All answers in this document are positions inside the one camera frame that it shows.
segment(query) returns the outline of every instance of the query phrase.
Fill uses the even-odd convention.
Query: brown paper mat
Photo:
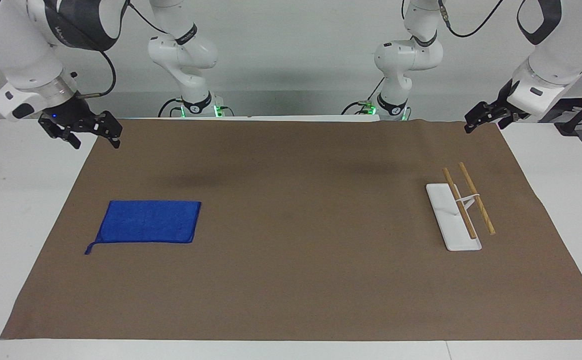
[[[582,339],[582,276],[502,135],[426,121],[124,121],[99,139],[1,337]],[[497,235],[445,249],[466,163]],[[202,202],[193,244],[98,244],[115,200]]]

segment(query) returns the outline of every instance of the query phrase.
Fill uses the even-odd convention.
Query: white tray
[[[471,239],[462,220],[456,200],[448,184],[428,184],[426,192],[431,201],[437,224],[449,251],[478,251],[483,248],[480,239]]]

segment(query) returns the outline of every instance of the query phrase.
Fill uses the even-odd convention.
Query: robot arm
[[[518,119],[542,116],[582,76],[582,0],[524,0],[517,23],[535,51],[497,100],[467,112],[467,133],[490,121],[504,129]]]
[[[386,78],[373,101],[381,119],[396,119],[405,111],[412,89],[407,71],[433,69],[442,62],[444,50],[437,32],[440,19],[438,0],[410,0],[404,26],[412,37],[384,43],[375,51],[375,64]]]
[[[216,66],[218,49],[198,34],[183,0],[149,2],[158,27],[166,32],[150,39],[149,56],[176,80],[189,116],[216,116],[216,97],[200,70]]]
[[[92,10],[96,2],[80,3],[81,9]],[[0,89],[0,113],[16,121],[42,112],[38,123],[52,138],[60,138],[78,149],[81,145],[75,133],[92,133],[108,139],[114,148],[120,146],[122,126],[110,112],[94,114],[85,98],[77,91],[73,77],[54,54],[52,37],[74,48],[103,50],[115,39],[99,37],[104,28],[93,26],[94,16],[70,22],[76,9],[74,1],[32,0],[26,2],[27,18],[10,0],[0,0],[0,70],[7,84]],[[44,25],[46,34],[36,28]]]
[[[177,80],[189,112],[203,115],[213,111],[209,105],[215,105],[216,99],[199,69],[213,68],[218,50],[197,35],[182,2],[150,0],[156,20],[167,34],[150,41],[149,53]],[[129,0],[22,0],[19,5],[23,8],[12,0],[0,0],[0,70],[7,80],[0,89],[2,116],[17,121],[42,112],[38,123],[54,139],[78,149],[81,142],[74,133],[88,132],[105,137],[118,148],[120,123],[108,111],[94,114],[85,101],[111,89],[81,94],[74,76],[55,56],[54,47],[104,54],[120,36]]]

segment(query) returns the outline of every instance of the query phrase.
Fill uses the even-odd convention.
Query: white wall
[[[134,1],[153,19],[149,3]],[[478,25],[496,0],[448,3],[457,32]],[[238,115],[339,114],[369,95],[381,78],[378,44],[408,39],[400,0],[188,0],[200,34],[213,39],[220,62],[205,71],[214,91]],[[467,39],[439,28],[444,62],[413,72],[413,117],[461,120],[478,101],[492,101],[515,68],[533,51],[518,30],[520,0],[505,1],[490,23]],[[129,10],[109,55],[118,71],[115,92],[90,100],[94,110],[118,117],[152,116],[177,96],[170,76],[151,62],[147,41],[155,32]],[[109,85],[106,62],[96,52],[61,48],[67,69],[79,73],[82,92]],[[0,87],[3,85],[0,73]],[[582,96],[582,79],[568,96]]]

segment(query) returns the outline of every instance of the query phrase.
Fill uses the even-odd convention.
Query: blue towel
[[[84,254],[95,244],[191,243],[199,212],[198,201],[111,201]]]

